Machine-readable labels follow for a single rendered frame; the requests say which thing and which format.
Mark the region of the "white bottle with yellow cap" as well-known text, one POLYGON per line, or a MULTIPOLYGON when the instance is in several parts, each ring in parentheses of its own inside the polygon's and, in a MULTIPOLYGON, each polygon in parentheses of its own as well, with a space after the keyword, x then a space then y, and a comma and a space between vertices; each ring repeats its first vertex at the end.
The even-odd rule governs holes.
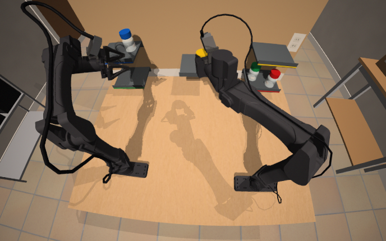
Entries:
POLYGON ((205 56, 208 56, 208 54, 206 53, 206 51, 203 49, 199 49, 196 51, 196 54, 199 55, 200 57, 205 57, 205 56))

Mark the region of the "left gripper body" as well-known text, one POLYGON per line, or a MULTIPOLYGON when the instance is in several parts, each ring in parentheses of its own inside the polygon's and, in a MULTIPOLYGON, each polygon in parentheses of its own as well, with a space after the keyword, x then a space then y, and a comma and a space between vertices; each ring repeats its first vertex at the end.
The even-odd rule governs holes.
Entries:
POLYGON ((106 54, 105 54, 105 47, 103 46, 103 49, 100 49, 99 55, 95 56, 90 54, 91 49, 93 46, 93 40, 90 39, 88 47, 86 47, 86 53, 88 56, 82 56, 82 67, 85 73, 87 72, 101 72, 102 78, 108 78, 109 79, 109 70, 107 68, 107 65, 105 65, 106 54), (104 63, 104 64, 103 64, 104 63), (100 64, 100 65, 99 65, 100 64), (100 70, 101 68, 101 70, 100 70), (108 75, 107 75, 108 73, 108 75))

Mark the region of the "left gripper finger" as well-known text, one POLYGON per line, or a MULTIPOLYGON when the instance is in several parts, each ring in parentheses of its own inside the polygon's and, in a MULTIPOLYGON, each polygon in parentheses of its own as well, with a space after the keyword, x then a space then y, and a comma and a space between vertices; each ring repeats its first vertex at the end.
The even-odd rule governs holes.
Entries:
POLYGON ((105 47, 105 54, 106 54, 106 59, 107 59, 107 63, 108 62, 113 62, 113 61, 116 61, 118 59, 121 59, 121 58, 124 58, 125 57, 125 53, 122 53, 122 52, 119 52, 117 50, 114 50, 108 46, 104 46, 105 47), (120 56, 117 56, 117 57, 109 57, 109 52, 112 52, 112 53, 116 53, 116 54, 119 54, 120 56))
POLYGON ((113 80, 114 78, 116 78, 120 74, 128 71, 129 70, 129 66, 108 62, 108 70, 109 70, 109 79, 113 80), (124 69, 121 70, 121 71, 118 71, 116 73, 113 73, 113 68, 124 68, 124 69))

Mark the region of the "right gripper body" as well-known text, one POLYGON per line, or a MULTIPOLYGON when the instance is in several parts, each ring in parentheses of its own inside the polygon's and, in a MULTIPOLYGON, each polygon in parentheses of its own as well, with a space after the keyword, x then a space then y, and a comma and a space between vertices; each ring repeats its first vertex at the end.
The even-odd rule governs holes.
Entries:
POLYGON ((210 80, 212 74, 212 52, 218 50, 219 47, 216 46, 213 36, 203 38, 202 41, 208 56, 195 59, 197 75, 199 78, 207 76, 210 80))

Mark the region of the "white bottle with red cap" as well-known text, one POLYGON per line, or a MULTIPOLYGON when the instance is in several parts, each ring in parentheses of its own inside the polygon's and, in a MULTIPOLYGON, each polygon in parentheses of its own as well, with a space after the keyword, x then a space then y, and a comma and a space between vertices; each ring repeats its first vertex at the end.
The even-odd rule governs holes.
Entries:
POLYGON ((265 80, 265 86, 272 88, 277 81, 277 78, 280 76, 281 72, 278 69, 272 69, 267 79, 265 80))

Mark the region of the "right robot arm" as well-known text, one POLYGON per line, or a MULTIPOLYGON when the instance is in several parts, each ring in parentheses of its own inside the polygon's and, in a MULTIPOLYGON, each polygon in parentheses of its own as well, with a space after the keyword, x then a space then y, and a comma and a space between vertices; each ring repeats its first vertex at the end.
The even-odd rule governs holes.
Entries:
POLYGON ((328 156, 327 147, 314 136, 325 141, 329 147, 330 130, 322 124, 316 129, 296 119, 251 85, 257 98, 248 83, 238 78, 237 66, 238 59, 229 50, 218 49, 212 53, 210 82, 219 93, 221 103, 260 123, 293 154, 271 166, 262 166, 252 176, 235 176, 235 191, 275 192, 276 182, 285 180, 307 185, 328 156))

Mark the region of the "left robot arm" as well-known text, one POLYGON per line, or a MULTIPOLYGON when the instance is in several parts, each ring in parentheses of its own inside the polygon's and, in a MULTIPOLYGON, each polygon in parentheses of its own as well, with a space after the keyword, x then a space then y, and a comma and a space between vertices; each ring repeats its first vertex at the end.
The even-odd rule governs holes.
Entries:
POLYGON ((111 161, 112 174, 145 178, 148 171, 147 163, 130 162, 127 154, 121 148, 113 147, 97 136, 90 121, 76 116, 72 105, 71 76, 85 73, 81 61, 81 43, 71 35, 62 37, 59 41, 60 44, 53 46, 50 62, 49 48, 43 49, 42 52, 42 62, 47 78, 46 102, 43 119, 35 122, 36 131, 43 134, 45 120, 49 113, 52 124, 50 124, 47 139, 59 148, 71 151, 79 150, 91 155, 97 154, 111 161), (62 127, 53 124, 59 124, 62 127))

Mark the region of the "clear glass bottle with blue cap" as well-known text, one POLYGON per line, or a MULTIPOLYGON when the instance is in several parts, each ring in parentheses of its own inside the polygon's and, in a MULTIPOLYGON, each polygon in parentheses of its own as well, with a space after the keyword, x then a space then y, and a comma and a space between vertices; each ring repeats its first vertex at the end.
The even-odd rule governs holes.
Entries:
POLYGON ((127 52, 131 53, 136 50, 136 45, 134 42, 133 37, 131 36, 130 29, 123 29, 119 32, 119 35, 122 39, 122 42, 124 44, 124 47, 127 52))

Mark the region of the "white bottle with green cap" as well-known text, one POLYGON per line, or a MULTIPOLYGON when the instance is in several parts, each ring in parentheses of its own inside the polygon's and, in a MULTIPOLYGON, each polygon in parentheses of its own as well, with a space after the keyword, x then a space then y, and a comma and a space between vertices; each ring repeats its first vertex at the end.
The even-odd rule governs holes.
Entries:
POLYGON ((257 62, 252 63, 251 68, 248 72, 249 81, 255 81, 256 80, 260 69, 261 69, 261 66, 258 66, 257 62))

